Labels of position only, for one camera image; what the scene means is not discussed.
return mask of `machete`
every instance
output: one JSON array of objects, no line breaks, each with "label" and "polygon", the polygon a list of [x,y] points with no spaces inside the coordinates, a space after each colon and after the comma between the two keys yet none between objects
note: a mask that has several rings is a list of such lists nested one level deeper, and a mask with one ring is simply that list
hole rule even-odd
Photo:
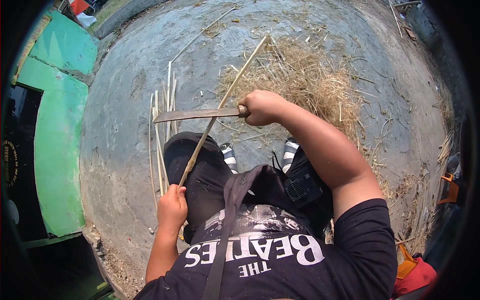
[{"label": "machete", "polygon": [[239,108],[174,110],[159,114],[158,117],[153,120],[153,123],[212,117],[246,118],[249,115],[248,107],[244,105],[239,105]]}]

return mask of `left arm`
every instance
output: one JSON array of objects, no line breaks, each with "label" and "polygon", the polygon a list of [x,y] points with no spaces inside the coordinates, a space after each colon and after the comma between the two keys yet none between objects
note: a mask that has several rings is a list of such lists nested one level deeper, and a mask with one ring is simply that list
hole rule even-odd
[{"label": "left arm", "polygon": [[168,192],[158,201],[158,230],[148,259],[146,283],[165,276],[178,258],[177,236],[187,219],[185,187],[177,192],[178,185],[172,184]]}]

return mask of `gray concrete floor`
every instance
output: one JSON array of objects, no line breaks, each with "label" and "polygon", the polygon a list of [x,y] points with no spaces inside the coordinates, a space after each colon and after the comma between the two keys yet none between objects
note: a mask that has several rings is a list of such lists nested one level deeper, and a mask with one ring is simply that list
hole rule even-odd
[{"label": "gray concrete floor", "polygon": [[[234,6],[234,2],[210,0],[193,7],[196,2],[176,0],[132,22],[105,56],[85,107],[80,149],[85,214],[106,239],[140,265],[140,273],[154,238],[147,229],[157,225],[148,164],[150,95],[161,91],[168,61],[201,27]],[[419,175],[422,165],[436,173],[438,146],[445,133],[440,111],[432,108],[437,102],[432,76],[413,42],[400,39],[391,11],[389,15],[386,7],[377,3],[375,8],[363,5],[342,0],[244,1],[241,9],[222,20],[226,28],[218,36],[201,35],[172,64],[178,76],[177,110],[216,107],[216,95],[208,90],[215,90],[219,72],[226,65],[240,68],[244,51],[251,53],[263,35],[299,40],[311,36],[317,41],[324,36],[310,32],[307,24],[325,24],[330,33],[321,43],[322,49],[336,61],[343,54],[364,56],[364,60],[354,61],[355,69],[375,82],[352,81],[355,88],[373,95],[363,94],[371,101],[361,112],[366,147],[374,146],[385,120],[390,115],[393,118],[381,152],[382,163],[387,165],[382,174],[395,189],[405,174]],[[222,121],[234,128],[240,126],[233,118]],[[202,119],[183,121],[179,131],[203,132],[207,123]],[[246,126],[242,130],[245,132],[235,144],[239,171],[270,163],[271,149],[281,152],[283,141],[273,139],[268,146],[260,140],[244,141],[259,133]],[[217,123],[211,136],[221,144],[230,140],[232,133]],[[154,151],[152,160],[154,174],[158,174]],[[394,230],[402,228],[402,214],[414,195],[415,191],[394,207]]]}]

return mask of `dark doorway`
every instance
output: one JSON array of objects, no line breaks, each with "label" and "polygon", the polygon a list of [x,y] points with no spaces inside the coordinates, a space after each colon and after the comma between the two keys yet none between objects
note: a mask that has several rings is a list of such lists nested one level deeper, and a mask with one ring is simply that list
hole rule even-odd
[{"label": "dark doorway", "polygon": [[3,131],[4,179],[8,209],[23,241],[48,238],[35,186],[34,137],[42,93],[13,86],[8,91]]}]

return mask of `grass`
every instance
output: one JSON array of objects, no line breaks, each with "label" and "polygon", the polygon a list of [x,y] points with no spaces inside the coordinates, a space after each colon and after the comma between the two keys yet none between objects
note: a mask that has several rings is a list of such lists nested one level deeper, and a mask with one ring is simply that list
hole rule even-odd
[{"label": "grass", "polygon": [[94,13],[96,22],[87,27],[87,32],[93,34],[100,26],[113,15],[120,7],[128,3],[130,0],[110,0],[98,11]]}]

